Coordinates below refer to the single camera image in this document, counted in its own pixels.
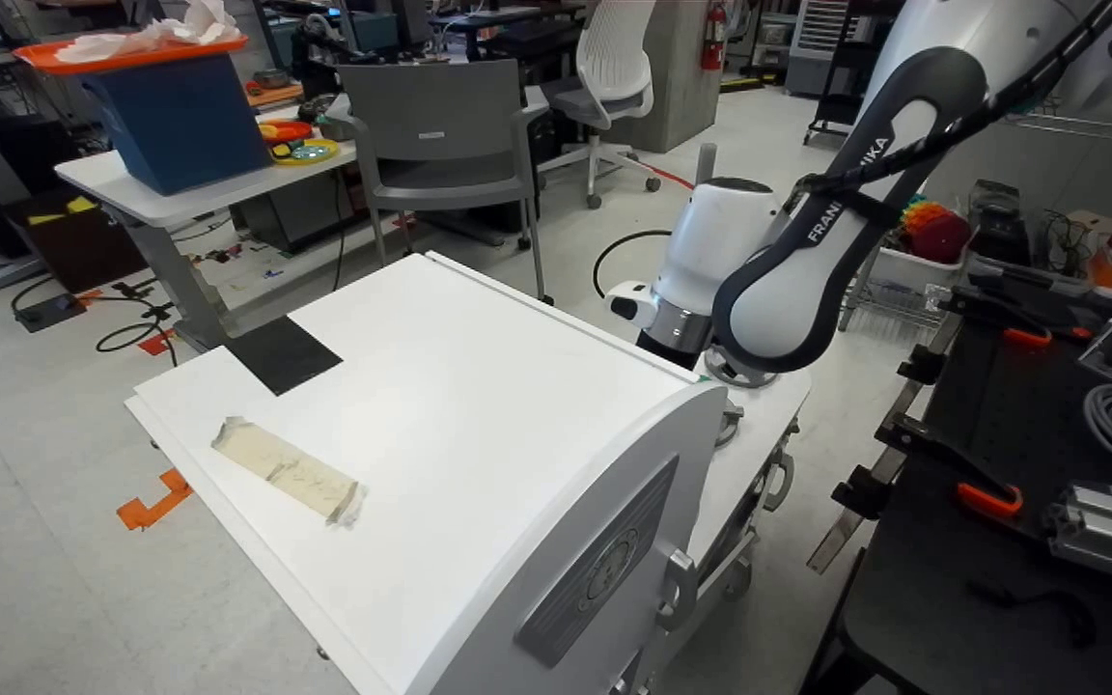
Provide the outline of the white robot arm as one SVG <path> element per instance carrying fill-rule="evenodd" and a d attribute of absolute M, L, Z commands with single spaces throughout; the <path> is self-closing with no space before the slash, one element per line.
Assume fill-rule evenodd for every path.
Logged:
<path fill-rule="evenodd" d="M 738 374 L 810 365 L 851 283 L 937 160 L 1013 110 L 1107 81 L 1107 41 L 1112 0 L 904 0 L 824 172 L 802 172 L 782 207 L 746 181 L 701 181 L 662 274 L 599 297 L 676 365 L 706 347 Z"/>

